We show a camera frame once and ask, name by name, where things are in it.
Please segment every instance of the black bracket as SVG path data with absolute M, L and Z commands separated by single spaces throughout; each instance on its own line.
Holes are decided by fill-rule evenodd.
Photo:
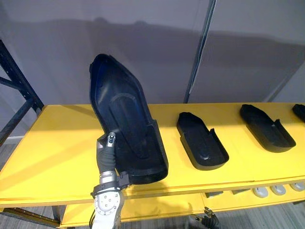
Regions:
M 108 192 L 104 191 L 105 189 L 114 187 L 115 190 L 122 190 L 123 188 L 127 188 L 130 184 L 129 182 L 129 176 L 127 172 L 121 172 L 119 176 L 116 177 L 116 181 L 107 182 L 105 184 L 97 185 L 93 188 L 93 192 L 91 193 L 91 196 L 95 198 L 97 195 Z

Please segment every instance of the cable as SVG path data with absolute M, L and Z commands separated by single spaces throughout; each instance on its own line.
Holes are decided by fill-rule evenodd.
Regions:
M 189 84 L 187 85 L 187 89 L 186 89 L 185 96 L 184 96 L 183 103 L 185 103 L 185 104 L 187 104 L 188 101 L 189 101 L 190 94 L 193 90 L 195 81 L 197 79 L 197 75 L 198 75 L 198 71 L 199 71 L 199 67 L 200 67 L 200 63 L 201 63 L 201 59 L 202 59 L 202 53 L 203 53 L 205 41 L 206 41 L 206 38 L 207 38 L 207 35 L 208 35 L 208 31 L 209 31 L 209 28 L 210 28 L 212 16 L 213 16 L 213 13 L 214 13 L 215 4 L 216 4 L 216 0 L 210 0 L 209 8 L 207 10 L 208 13 L 207 13 L 205 23 L 204 23 L 204 27 L 203 27 L 202 37 L 200 39 L 200 43 L 199 43 L 199 46 L 197 48 L 197 54 L 196 54 L 196 57 L 195 57 L 195 62 L 193 64 L 192 74 L 191 74 Z
M 208 229 L 222 229 L 219 219 L 215 215 L 211 218 L 205 216 L 201 220 L 201 224 L 206 226 Z
M 95 219 L 95 210 L 93 210 L 92 215 L 91 215 L 90 220 L 89 220 L 89 228 L 90 229 L 92 229 L 94 219 Z

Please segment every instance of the yellow shelf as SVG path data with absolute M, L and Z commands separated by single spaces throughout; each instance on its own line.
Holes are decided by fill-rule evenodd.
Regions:
M 235 195 L 232 191 L 224 191 L 223 194 L 212 198 L 207 198 L 205 194 L 202 194 L 202 198 L 204 205 L 215 212 L 262 207 L 305 199 L 305 191 L 295 191 L 290 185 L 284 185 L 284 187 L 286 188 L 286 194 L 282 196 L 276 195 L 270 187 L 267 187 L 268 196 L 265 198 L 257 197 L 252 189 Z
M 305 180 L 305 125 L 294 104 L 252 103 L 281 123 L 296 141 L 284 153 L 264 150 L 239 116 L 236 104 L 153 104 L 169 161 L 162 181 L 133 185 L 127 199 L 266 186 Z M 194 168 L 180 142 L 176 121 L 192 112 L 215 131 L 230 159 L 222 167 Z M 0 171 L 0 208 L 90 203 L 99 182 L 96 139 L 103 134 L 90 105 L 48 105 Z
M 257 197 L 252 190 L 234 195 L 232 191 L 207 198 L 204 193 L 167 197 L 126 200 L 122 209 L 122 222 L 144 219 L 159 219 L 203 213 L 207 206 L 213 211 L 237 210 L 300 201 L 305 199 L 305 191 L 294 191 L 284 185 L 286 194 L 278 196 L 268 187 L 266 198 Z M 93 203 L 72 204 L 66 207 L 61 228 L 87 226 L 93 211 Z
M 93 203 L 68 205 L 61 222 L 61 228 L 86 226 L 93 212 Z M 129 199 L 121 213 L 122 222 L 158 219 L 202 213 L 204 211 L 201 194 L 169 197 Z

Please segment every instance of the floor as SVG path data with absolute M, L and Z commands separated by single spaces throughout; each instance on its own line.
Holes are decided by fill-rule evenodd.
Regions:
M 0 148 L 0 170 L 16 145 Z M 52 217 L 51 207 L 25 208 Z M 216 214 L 223 229 L 305 229 L 305 202 L 270 207 L 220 212 Z M 193 229 L 204 228 L 189 216 L 122 223 L 122 229 Z M 51 229 L 0 214 L 0 229 Z

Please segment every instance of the lower yellow shelf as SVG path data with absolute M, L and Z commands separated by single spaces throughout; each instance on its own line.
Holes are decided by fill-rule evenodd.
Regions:
M 158 219 L 174 216 L 202 213 L 203 199 L 200 193 L 178 196 L 163 196 L 125 200 L 122 222 L 143 219 Z M 61 228 L 85 226 L 93 211 L 93 203 L 67 205 Z
M 267 187 L 268 196 L 265 198 L 257 197 L 252 189 L 235 195 L 232 191 L 224 191 L 223 194 L 212 198 L 207 198 L 203 193 L 202 197 L 204 205 L 216 212 L 283 204 L 305 199 L 305 191 L 295 191 L 290 185 L 284 185 L 284 187 L 286 194 L 282 196 L 276 195 L 270 187 Z
M 128 199 L 123 206 L 121 219 L 122 222 L 159 219 L 203 213 L 205 206 L 217 212 L 275 205 L 305 199 L 305 191 L 294 191 L 289 185 L 284 185 L 284 187 L 286 188 L 286 194 L 282 196 L 274 194 L 270 187 L 268 187 L 269 195 L 266 198 L 257 197 L 250 189 L 235 195 L 232 191 L 224 191 L 222 194 L 212 198 L 207 198 L 204 193 L 197 193 Z M 93 203 L 68 205 L 61 222 L 61 228 L 88 225 L 92 211 Z

